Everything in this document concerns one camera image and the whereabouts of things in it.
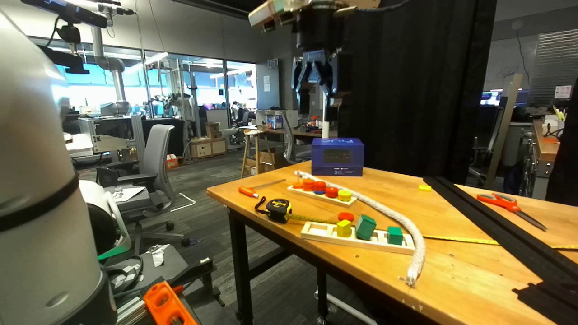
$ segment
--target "blue box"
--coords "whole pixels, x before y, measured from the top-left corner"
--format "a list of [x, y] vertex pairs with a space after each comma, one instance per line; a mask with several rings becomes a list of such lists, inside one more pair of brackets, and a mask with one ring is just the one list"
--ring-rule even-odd
[[313, 174], [364, 174], [366, 145], [358, 136], [315, 138]]

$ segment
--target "wooden board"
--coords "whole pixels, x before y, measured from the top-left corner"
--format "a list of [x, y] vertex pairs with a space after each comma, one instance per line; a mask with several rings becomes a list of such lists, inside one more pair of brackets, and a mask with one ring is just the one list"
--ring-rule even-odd
[[371, 239], [360, 239], [357, 238], [357, 229], [353, 227], [351, 236], [339, 236], [335, 223], [324, 223], [324, 221], [306, 221], [302, 229], [304, 238], [313, 239], [326, 239], [326, 241], [337, 241], [342, 245], [366, 245], [366, 247], [377, 247], [377, 248], [391, 248], [398, 252], [413, 254], [416, 250], [414, 238], [405, 232], [402, 245], [395, 245], [387, 241], [387, 230], [375, 230]]

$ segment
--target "tape measure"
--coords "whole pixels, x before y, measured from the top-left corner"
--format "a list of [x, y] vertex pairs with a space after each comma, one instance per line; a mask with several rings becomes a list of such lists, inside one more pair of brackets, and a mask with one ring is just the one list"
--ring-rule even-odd
[[[445, 236], [445, 234], [424, 234], [429, 239], [443, 239], [443, 241], [461, 241], [461, 243], [478, 243], [478, 245], [499, 245], [498, 239], [492, 238], [465, 238], [465, 236]], [[578, 245], [550, 245], [557, 250], [578, 250]]]
[[263, 198], [259, 200], [259, 203], [256, 205], [256, 210], [268, 214], [274, 221], [288, 223], [290, 214], [292, 214], [292, 210], [293, 210], [292, 201], [290, 201], [288, 198], [274, 198], [274, 200], [268, 201], [268, 207], [266, 207], [266, 209], [261, 209], [261, 205], [263, 205], [266, 200], [268, 200], [268, 198], [263, 196]]

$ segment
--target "person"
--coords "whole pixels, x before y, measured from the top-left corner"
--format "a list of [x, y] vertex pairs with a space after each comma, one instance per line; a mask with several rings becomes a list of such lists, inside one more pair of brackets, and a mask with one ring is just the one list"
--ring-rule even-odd
[[578, 79], [573, 86], [564, 133], [548, 182], [546, 200], [578, 205]]
[[207, 136], [207, 124], [209, 124], [209, 115], [207, 115], [209, 106], [201, 104], [200, 106], [200, 124], [201, 124], [201, 136]]
[[234, 104], [232, 104], [232, 122], [234, 124], [243, 118], [243, 117], [239, 117], [239, 108], [241, 108], [239, 102], [234, 100]]

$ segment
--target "white hose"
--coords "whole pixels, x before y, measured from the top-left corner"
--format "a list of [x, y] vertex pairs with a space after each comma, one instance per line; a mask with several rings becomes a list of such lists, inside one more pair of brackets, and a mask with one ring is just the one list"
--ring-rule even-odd
[[[299, 176], [302, 178], [313, 178], [313, 180], [321, 180], [319, 176], [312, 174], [312, 173], [306, 173], [302, 169], [295, 171]], [[391, 209], [358, 191], [353, 191], [349, 187], [344, 187], [344, 185], [339, 185], [339, 183], [331, 183], [331, 182], [326, 182], [330, 185], [335, 185], [335, 187], [342, 187], [342, 189], [348, 189], [351, 191], [355, 196], [358, 196], [362, 201], [366, 201], [368, 205], [378, 209], [380, 212], [384, 212], [386, 216], [389, 218], [395, 218], [396, 221], [400, 221], [405, 229], [411, 230], [413, 238], [414, 238], [414, 243], [416, 243], [416, 250], [414, 250], [414, 256], [413, 256], [413, 263], [409, 266], [409, 274], [405, 277], [405, 283], [411, 285], [411, 286], [416, 286], [416, 281], [422, 274], [422, 268], [424, 268], [424, 263], [427, 259], [427, 241], [424, 239], [424, 234], [422, 230], [418, 229], [418, 225], [405, 214], [398, 212], [396, 209]]]

